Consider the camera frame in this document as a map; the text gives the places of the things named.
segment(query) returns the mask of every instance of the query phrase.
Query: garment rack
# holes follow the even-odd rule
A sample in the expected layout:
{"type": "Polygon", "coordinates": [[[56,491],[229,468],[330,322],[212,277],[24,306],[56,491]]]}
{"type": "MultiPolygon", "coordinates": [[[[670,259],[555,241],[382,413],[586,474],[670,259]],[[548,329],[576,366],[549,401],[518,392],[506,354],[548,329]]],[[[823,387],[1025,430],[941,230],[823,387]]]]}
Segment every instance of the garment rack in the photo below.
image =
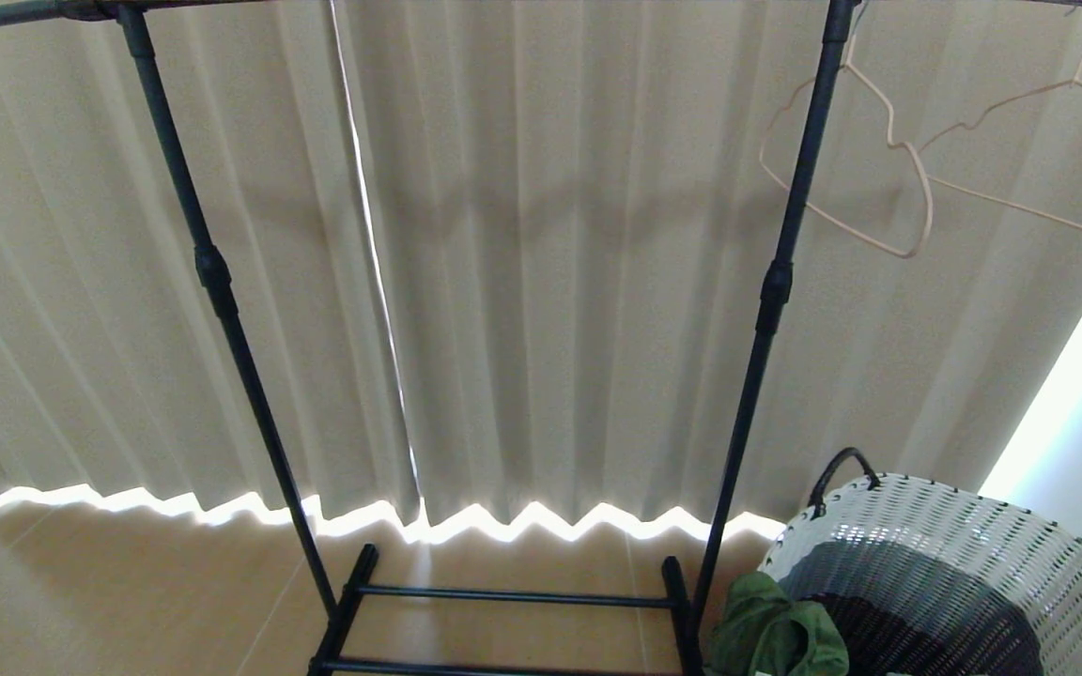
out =
{"type": "MultiPolygon", "coordinates": [[[[224,331],[224,337],[227,339],[233,362],[236,363],[240,382],[245,386],[246,397],[249,399],[250,407],[253,408],[253,417],[256,419],[262,440],[265,442],[267,454],[269,454],[270,465],[274,466],[274,474],[278,478],[279,489],[281,489],[283,500],[287,501],[291,521],[295,526],[295,534],[300,539],[303,555],[308,564],[315,585],[317,585],[319,599],[324,604],[327,628],[324,637],[319,640],[317,651],[309,659],[308,676],[322,676],[326,673],[335,672],[411,673],[411,675],[421,676],[635,676],[628,673],[568,671],[568,668],[417,664],[342,658],[348,629],[353,626],[353,620],[356,619],[361,600],[367,596],[415,596],[417,598],[437,599],[665,609],[671,613],[682,676],[700,676],[703,673],[703,663],[700,654],[699,635],[704,607],[708,605],[709,588],[712,587],[716,560],[721,556],[725,521],[729,517],[729,508],[733,506],[734,489],[737,485],[740,466],[742,466],[742,456],[745,452],[749,433],[751,433],[751,424],[754,423],[758,390],[763,387],[763,377],[774,334],[779,329],[782,308],[791,295],[795,240],[800,236],[804,209],[806,209],[808,200],[808,189],[812,188],[816,160],[820,155],[824,124],[829,119],[829,104],[832,103],[833,89],[836,85],[839,68],[842,65],[843,50],[850,34],[850,17],[853,17],[855,5],[860,0],[829,0],[821,39],[820,59],[816,66],[816,82],[813,85],[810,102],[808,102],[808,118],[804,121],[800,154],[795,159],[793,181],[789,196],[787,196],[787,209],[784,217],[782,217],[776,253],[774,253],[770,266],[765,273],[761,289],[754,344],[752,344],[751,357],[747,366],[733,436],[729,438],[729,450],[726,453],[725,469],[716,508],[713,513],[712,526],[709,528],[709,541],[704,546],[700,578],[696,582],[695,596],[691,599],[688,599],[682,568],[674,556],[667,557],[661,566],[665,596],[536,594],[536,592],[456,589],[456,587],[373,585],[370,583],[370,579],[373,576],[373,569],[379,559],[378,548],[373,544],[366,544],[365,547],[361,547],[348,581],[342,587],[342,594],[339,598],[333,594],[328,572],[326,572],[324,561],[319,557],[317,544],[315,544],[314,535],[308,526],[308,518],[303,509],[300,489],[298,489],[295,476],[291,472],[287,451],[282,449],[278,427],[274,423],[274,412],[270,411],[265,389],[262,387],[258,366],[253,362],[253,353],[249,349],[245,326],[240,322],[236,296],[232,293],[232,275],[228,273],[223,254],[211,240],[207,218],[203,217],[202,207],[198,203],[195,183],[189,174],[189,168],[186,165],[182,143],[177,138],[176,124],[172,111],[169,109],[161,74],[158,69],[158,63],[156,63],[156,52],[145,19],[145,12],[149,10],[248,3],[248,1],[254,0],[27,0],[23,3],[0,4],[0,26],[64,17],[82,22],[115,21],[123,27],[129,52],[136,61],[138,80],[142,89],[145,90],[153,127],[160,142],[174,191],[177,195],[177,203],[182,207],[189,236],[194,240],[195,268],[198,273],[198,280],[207,291],[211,307],[214,309],[215,316],[219,317],[220,327],[224,331]]],[[[1029,1],[1082,5],[1082,0],[1029,1]]]]}

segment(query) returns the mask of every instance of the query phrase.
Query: black and white basket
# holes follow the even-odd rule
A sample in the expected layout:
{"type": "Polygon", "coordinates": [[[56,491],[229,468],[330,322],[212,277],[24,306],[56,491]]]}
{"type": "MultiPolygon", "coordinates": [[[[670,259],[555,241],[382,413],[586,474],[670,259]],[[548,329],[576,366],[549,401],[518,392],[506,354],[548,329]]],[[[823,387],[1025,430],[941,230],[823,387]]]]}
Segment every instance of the black and white basket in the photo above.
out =
{"type": "Polygon", "coordinates": [[[845,449],[760,568],[823,604],[850,675],[1082,676],[1082,540],[1029,509],[845,449]],[[837,466],[866,478],[824,496],[837,466]]]}

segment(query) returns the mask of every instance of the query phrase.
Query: wire hanger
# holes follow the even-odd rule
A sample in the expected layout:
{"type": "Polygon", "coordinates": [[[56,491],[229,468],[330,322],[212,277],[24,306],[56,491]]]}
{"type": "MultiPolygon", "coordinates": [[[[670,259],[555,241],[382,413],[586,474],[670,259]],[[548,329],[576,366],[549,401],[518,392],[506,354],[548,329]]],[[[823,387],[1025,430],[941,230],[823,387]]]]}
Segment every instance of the wire hanger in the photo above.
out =
{"type": "MultiPolygon", "coordinates": [[[[921,249],[924,248],[924,244],[926,244],[927,240],[929,239],[929,231],[933,228],[933,191],[929,188],[929,175],[926,173],[926,171],[924,171],[924,165],[921,162],[921,155],[918,153],[918,149],[915,149],[915,146],[913,146],[913,143],[907,141],[901,141],[897,143],[896,140],[894,140],[894,128],[896,127],[896,107],[893,106],[893,103],[890,103],[890,100],[887,97],[887,95],[883,93],[883,90],[880,90],[880,87],[875,87],[875,82],[872,82],[871,78],[867,77],[867,74],[860,71],[860,69],[858,69],[858,66],[854,65],[854,48],[856,42],[855,35],[858,34],[858,23],[862,22],[862,16],[865,13],[867,13],[867,8],[869,8],[869,5],[871,4],[865,3],[862,5],[862,9],[860,9],[858,12],[858,17],[856,17],[854,21],[854,27],[853,29],[850,29],[850,43],[846,48],[846,55],[845,59],[842,63],[841,69],[842,71],[850,71],[852,75],[858,78],[859,82],[862,82],[863,87],[866,87],[867,90],[871,91],[871,93],[874,94],[876,97],[879,97],[880,102],[884,104],[884,108],[885,110],[887,110],[887,138],[886,138],[887,148],[890,150],[905,150],[907,151],[907,154],[909,154],[909,158],[913,159],[913,168],[921,183],[921,193],[923,193],[924,195],[924,218],[921,224],[921,231],[920,235],[918,236],[918,239],[913,243],[913,247],[909,249],[897,249],[896,247],[893,247],[890,244],[880,242],[879,239],[875,239],[874,237],[869,236],[863,231],[859,231],[858,228],[850,226],[845,222],[842,222],[841,218],[833,217],[833,215],[826,213],[824,210],[821,210],[820,207],[817,207],[812,202],[808,202],[807,207],[809,210],[813,211],[813,213],[819,215],[819,217],[828,220],[828,222],[832,223],[833,225],[841,227],[843,231],[847,231],[847,234],[860,240],[863,240],[863,242],[866,242],[867,244],[871,244],[876,249],[883,250],[883,252],[890,253],[890,255],[893,256],[901,259],[911,259],[921,252],[921,249]]],[[[799,97],[801,91],[806,89],[807,85],[813,84],[813,82],[815,81],[816,78],[812,78],[812,80],[805,81],[803,84],[797,87],[797,89],[795,89],[793,93],[791,93],[791,98],[787,100],[786,106],[779,108],[776,111],[776,115],[774,115],[774,117],[770,118],[770,123],[767,125],[767,128],[765,128],[765,131],[763,132],[763,143],[761,143],[761,145],[758,146],[760,165],[763,165],[763,169],[767,172],[770,178],[774,178],[774,181],[778,183],[784,189],[784,191],[789,191],[789,189],[791,188],[789,187],[789,185],[787,185],[786,181],[779,178],[779,175],[776,172],[774,172],[774,170],[769,168],[767,163],[765,163],[765,145],[767,145],[767,141],[770,140],[770,132],[773,132],[774,125],[778,123],[779,118],[782,117],[782,115],[784,115],[784,112],[787,112],[788,110],[791,110],[791,107],[794,106],[795,98],[799,97]]]]}
{"type": "MultiPolygon", "coordinates": [[[[1026,91],[1025,94],[1018,94],[1016,96],[1011,96],[1008,98],[1005,98],[1004,102],[993,103],[991,104],[991,106],[985,108],[982,112],[979,112],[979,119],[976,119],[974,124],[962,123],[961,121],[961,123],[956,123],[953,124],[952,127],[941,130],[940,132],[935,134],[935,137],[924,142],[924,145],[921,146],[921,151],[924,153],[924,150],[926,150],[928,146],[932,145],[933,142],[938,141],[940,137],[946,136],[946,134],[953,132],[956,129],[965,129],[967,132],[971,132],[975,128],[978,128],[980,124],[982,124],[984,120],[987,119],[988,115],[991,115],[993,110],[997,110],[997,108],[1007,106],[1010,103],[1020,102],[1022,98],[1028,98],[1030,96],[1038,96],[1039,94],[1046,94],[1047,91],[1063,89],[1064,87],[1079,87],[1079,89],[1082,89],[1081,76],[1082,76],[1082,54],[1079,55],[1079,64],[1074,68],[1074,75],[1068,78],[1068,80],[1055,82],[1055,84],[1047,84],[1046,87],[1039,87],[1039,89],[1032,89],[1030,91],[1026,91]]],[[[995,202],[997,204],[1011,207],[1011,209],[1014,210],[1025,211],[1025,213],[1035,215],[1035,217],[1043,217],[1050,220],[1050,222],[1057,223],[1059,225],[1065,225],[1074,228],[1074,230],[1082,231],[1082,224],[1074,223],[1073,220],[1058,217],[1055,214],[1046,213],[1046,211],[1031,209],[1031,207],[1027,207],[1025,204],[1018,204],[1017,202],[1001,200],[1000,197],[988,196],[985,193],[976,191],[976,189],[962,187],[962,185],[958,185],[954,183],[950,183],[949,181],[937,178],[937,176],[935,175],[931,175],[929,181],[933,181],[940,185],[945,185],[946,188],[956,189],[959,193],[965,193],[967,196],[978,197],[980,198],[980,200],[987,200],[988,202],[995,202]]]]}

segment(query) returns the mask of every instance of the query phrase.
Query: curtain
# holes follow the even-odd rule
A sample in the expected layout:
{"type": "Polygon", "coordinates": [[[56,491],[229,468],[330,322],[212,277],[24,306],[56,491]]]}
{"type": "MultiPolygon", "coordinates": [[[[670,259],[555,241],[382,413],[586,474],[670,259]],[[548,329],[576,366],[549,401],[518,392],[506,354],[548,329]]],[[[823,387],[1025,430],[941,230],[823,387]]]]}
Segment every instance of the curtain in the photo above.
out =
{"type": "MultiPolygon", "coordinates": [[[[709,518],[786,194],[761,132],[824,3],[339,3],[405,414],[430,517],[709,518]]],[[[919,143],[1070,74],[1082,12],[875,3],[858,63],[919,143]]],[[[768,149],[791,174],[807,96],[768,149]]],[[[843,76],[813,197],[907,248],[920,189],[843,76]]],[[[1082,220],[1082,95],[928,150],[1082,220]]],[[[786,517],[826,459],[978,488],[1082,310],[1082,237],[936,188],[911,261],[808,215],[735,511],[786,517]]]]}
{"type": "MultiPolygon", "coordinates": [[[[147,14],[304,495],[417,489],[327,5],[147,14]]],[[[119,27],[0,29],[0,491],[282,505],[119,27]]]]}
{"type": "MultiPolygon", "coordinates": [[[[433,522],[533,501],[709,518],[786,201],[760,134],[815,72],[823,12],[151,12],[304,494],[407,519],[418,491],[433,522]]],[[[1065,12],[875,3],[858,63],[921,142],[1068,76],[1082,11],[1065,12]]],[[[784,176],[804,98],[768,146],[784,176]]],[[[813,200],[905,247],[920,189],[883,133],[843,75],[813,200]]],[[[1082,222],[1082,94],[924,159],[1082,222]]],[[[183,227],[118,29],[1,29],[0,489],[279,504],[183,227]]],[[[808,215],[735,511],[793,514],[843,445],[977,488],[1081,312],[1082,236],[1059,226],[936,187],[935,236],[900,261],[808,215]]]]}

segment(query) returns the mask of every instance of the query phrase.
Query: black handle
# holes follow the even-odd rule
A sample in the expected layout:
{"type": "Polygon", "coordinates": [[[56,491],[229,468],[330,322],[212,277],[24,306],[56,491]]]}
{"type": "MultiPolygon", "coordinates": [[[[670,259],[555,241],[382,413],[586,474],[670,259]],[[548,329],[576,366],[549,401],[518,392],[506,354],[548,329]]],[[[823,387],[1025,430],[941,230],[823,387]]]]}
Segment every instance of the black handle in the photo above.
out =
{"type": "Polygon", "coordinates": [[[847,448],[839,451],[830,460],[829,465],[824,467],[824,473],[821,474],[821,478],[816,480],[816,487],[813,487],[813,492],[808,495],[808,506],[813,508],[813,518],[824,516],[824,488],[829,486],[829,480],[833,479],[833,473],[837,470],[837,467],[849,458],[858,461],[858,464],[862,466],[862,470],[867,472],[868,478],[871,479],[871,485],[867,487],[868,491],[874,491],[875,488],[880,487],[880,477],[875,476],[875,470],[871,468],[871,463],[862,458],[862,451],[854,448],[854,446],[847,446],[847,448]]]}

